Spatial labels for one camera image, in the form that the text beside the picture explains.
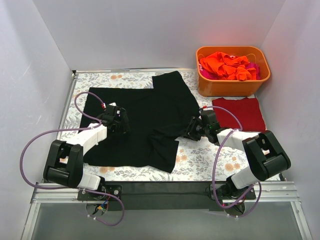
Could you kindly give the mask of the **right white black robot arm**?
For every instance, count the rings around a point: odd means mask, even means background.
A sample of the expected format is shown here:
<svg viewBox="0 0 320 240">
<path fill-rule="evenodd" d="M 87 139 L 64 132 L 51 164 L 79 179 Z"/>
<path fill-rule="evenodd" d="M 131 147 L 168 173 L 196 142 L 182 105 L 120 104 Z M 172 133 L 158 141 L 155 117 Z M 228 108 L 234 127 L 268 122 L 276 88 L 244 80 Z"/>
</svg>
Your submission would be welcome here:
<svg viewBox="0 0 320 240">
<path fill-rule="evenodd" d="M 202 110 L 193 116 L 182 135 L 199 141 L 207 137 L 216 146 L 230 147 L 245 153 L 248 167 L 229 176 L 215 192 L 219 196 L 237 199 L 249 186 L 265 181 L 291 167 L 291 160 L 270 130 L 245 132 L 221 127 L 214 110 Z"/>
</svg>

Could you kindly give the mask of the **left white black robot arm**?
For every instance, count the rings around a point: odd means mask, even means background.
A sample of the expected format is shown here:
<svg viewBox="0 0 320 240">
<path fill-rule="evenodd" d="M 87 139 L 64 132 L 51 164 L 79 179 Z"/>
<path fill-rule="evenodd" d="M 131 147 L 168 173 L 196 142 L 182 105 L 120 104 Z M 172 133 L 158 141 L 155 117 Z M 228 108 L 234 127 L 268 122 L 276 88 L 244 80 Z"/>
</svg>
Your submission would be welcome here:
<svg viewBox="0 0 320 240">
<path fill-rule="evenodd" d="M 91 121 L 85 130 L 67 141 L 51 143 L 43 178 L 68 188 L 88 189 L 95 200 L 106 196 L 104 180 L 95 174 L 84 172 L 84 156 L 100 142 L 130 131 L 127 111 L 115 103 L 104 106 L 102 114 Z"/>
</svg>

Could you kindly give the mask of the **black t shirt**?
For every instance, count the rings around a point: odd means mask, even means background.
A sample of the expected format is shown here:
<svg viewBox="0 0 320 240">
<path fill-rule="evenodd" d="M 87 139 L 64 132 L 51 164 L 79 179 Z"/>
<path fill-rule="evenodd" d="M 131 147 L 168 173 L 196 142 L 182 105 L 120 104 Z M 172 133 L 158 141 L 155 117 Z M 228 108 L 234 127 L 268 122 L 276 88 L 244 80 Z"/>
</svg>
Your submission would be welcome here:
<svg viewBox="0 0 320 240">
<path fill-rule="evenodd" d="M 179 142 L 199 105 L 178 71 L 152 77 L 149 89 L 91 87 L 89 92 L 127 112 L 130 132 L 108 136 L 85 155 L 96 167 L 145 167 L 171 173 Z"/>
</svg>

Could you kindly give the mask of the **orange t shirt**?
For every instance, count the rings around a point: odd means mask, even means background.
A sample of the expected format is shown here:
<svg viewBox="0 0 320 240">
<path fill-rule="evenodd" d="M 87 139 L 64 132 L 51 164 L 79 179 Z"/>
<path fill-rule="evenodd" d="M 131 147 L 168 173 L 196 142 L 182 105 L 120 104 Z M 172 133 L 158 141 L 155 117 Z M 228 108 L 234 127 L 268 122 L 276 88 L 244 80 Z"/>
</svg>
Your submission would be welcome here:
<svg viewBox="0 0 320 240">
<path fill-rule="evenodd" d="M 236 80 L 236 74 L 240 74 L 241 70 L 246 72 L 245 67 L 250 61 L 245 55 L 229 55 L 221 51 L 216 51 L 209 56 L 200 58 L 199 63 L 205 70 L 219 77 L 229 77 L 231 79 L 230 81 L 242 81 Z M 251 81 L 251 77 L 251 74 L 247 73 L 247 76 L 243 77 L 243 79 L 244 81 Z"/>
</svg>

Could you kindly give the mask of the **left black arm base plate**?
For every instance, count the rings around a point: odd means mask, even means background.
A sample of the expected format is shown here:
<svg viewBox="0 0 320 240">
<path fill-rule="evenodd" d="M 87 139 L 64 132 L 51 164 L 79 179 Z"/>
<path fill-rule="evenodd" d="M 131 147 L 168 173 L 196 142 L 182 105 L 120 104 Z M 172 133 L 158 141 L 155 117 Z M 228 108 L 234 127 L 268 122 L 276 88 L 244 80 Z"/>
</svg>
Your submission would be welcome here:
<svg viewBox="0 0 320 240">
<path fill-rule="evenodd" d="M 118 184 L 102 184 L 98 187 L 96 192 L 100 193 L 107 193 L 112 196 L 115 196 L 118 199 L 121 199 L 122 195 L 122 186 Z M 109 196 L 97 194 L 97 193 L 91 193 L 84 190 L 80 190 L 77 195 L 78 201 L 105 201 L 105 200 L 111 199 L 114 201 L 115 199 Z"/>
</svg>

